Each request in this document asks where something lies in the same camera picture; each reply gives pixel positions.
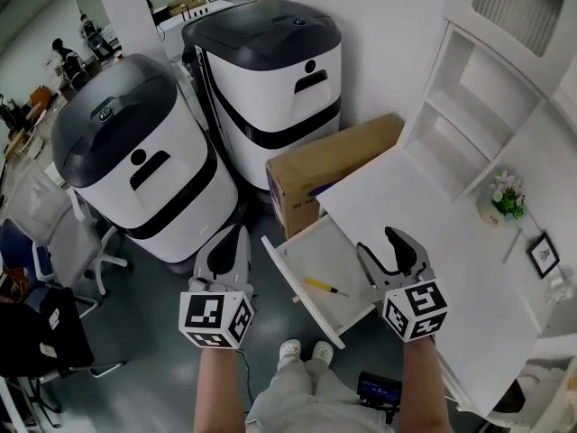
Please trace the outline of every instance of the screen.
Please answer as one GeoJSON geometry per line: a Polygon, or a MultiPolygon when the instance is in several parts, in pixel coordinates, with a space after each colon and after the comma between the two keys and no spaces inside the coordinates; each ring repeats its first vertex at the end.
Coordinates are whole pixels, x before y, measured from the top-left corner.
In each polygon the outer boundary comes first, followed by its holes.
{"type": "Polygon", "coordinates": [[[361,392],[362,398],[379,398],[388,404],[397,405],[400,403],[400,390],[394,388],[385,388],[376,383],[362,381],[361,392]]]}

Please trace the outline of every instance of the gray floor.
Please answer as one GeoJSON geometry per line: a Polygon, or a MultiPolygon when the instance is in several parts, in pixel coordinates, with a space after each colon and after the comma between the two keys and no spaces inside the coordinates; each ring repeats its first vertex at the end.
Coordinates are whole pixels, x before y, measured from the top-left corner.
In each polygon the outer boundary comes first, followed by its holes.
{"type": "MultiPolygon", "coordinates": [[[[283,242],[271,216],[261,218],[251,232],[251,283],[259,298],[244,349],[255,396],[268,386],[283,341],[299,338],[306,357],[324,336],[305,308],[292,302],[290,287],[262,246],[263,235],[275,245],[283,242]]],[[[58,431],[192,432],[199,350],[178,331],[179,293],[186,283],[129,240],[115,242],[117,254],[132,261],[134,269],[113,267],[105,272],[110,297],[85,321],[85,330],[98,363],[130,362],[99,380],[79,373],[53,382],[50,388],[64,409],[58,431]]],[[[97,296],[94,283],[82,286],[84,295],[97,296]]],[[[402,345],[376,315],[366,317],[343,340],[347,347],[336,352],[332,367],[346,384],[356,387],[361,371],[400,379],[402,345]]],[[[242,364],[239,367],[248,410],[246,372],[242,364]]],[[[452,403],[450,409],[456,432],[474,432],[481,424],[476,416],[457,413],[452,403]]]]}

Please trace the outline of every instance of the white drawer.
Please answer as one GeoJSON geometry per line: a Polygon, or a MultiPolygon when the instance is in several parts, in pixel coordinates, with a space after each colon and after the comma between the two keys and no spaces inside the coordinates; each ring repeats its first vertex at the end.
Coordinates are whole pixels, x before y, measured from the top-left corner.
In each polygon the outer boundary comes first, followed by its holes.
{"type": "Polygon", "coordinates": [[[290,287],[326,336],[340,349],[340,335],[367,316],[377,300],[356,249],[329,215],[323,216],[284,244],[262,242],[290,287]],[[336,287],[350,298],[304,283],[306,277],[336,287]]]}

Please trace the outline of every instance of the picture frame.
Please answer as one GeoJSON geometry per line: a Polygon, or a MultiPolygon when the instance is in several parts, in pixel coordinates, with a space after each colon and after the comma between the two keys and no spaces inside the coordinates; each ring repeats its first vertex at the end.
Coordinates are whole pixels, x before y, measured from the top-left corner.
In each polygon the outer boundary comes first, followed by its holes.
{"type": "Polygon", "coordinates": [[[527,249],[527,255],[543,279],[561,261],[547,233],[543,233],[527,249]]]}

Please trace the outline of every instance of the shoe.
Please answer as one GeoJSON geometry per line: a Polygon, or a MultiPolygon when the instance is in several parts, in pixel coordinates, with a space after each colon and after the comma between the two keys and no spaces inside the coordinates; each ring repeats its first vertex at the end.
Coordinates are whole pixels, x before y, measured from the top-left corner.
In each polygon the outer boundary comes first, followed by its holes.
{"type": "Polygon", "coordinates": [[[320,342],[316,342],[311,359],[320,359],[321,361],[324,361],[326,365],[331,365],[333,356],[334,349],[331,344],[321,340],[320,342]]]}
{"type": "Polygon", "coordinates": [[[285,357],[296,357],[300,358],[300,340],[293,338],[292,340],[287,340],[280,346],[279,350],[279,361],[285,357]]]}

